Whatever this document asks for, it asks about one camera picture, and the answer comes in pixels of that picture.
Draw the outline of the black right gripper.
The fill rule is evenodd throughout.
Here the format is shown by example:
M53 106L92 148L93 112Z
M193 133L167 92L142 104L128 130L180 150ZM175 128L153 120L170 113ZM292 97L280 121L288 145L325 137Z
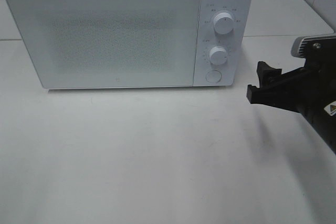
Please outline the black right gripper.
M283 73L282 69L259 61L257 76L259 88L247 86L247 99L251 104L299 111L335 152L334 62L307 59L303 68Z

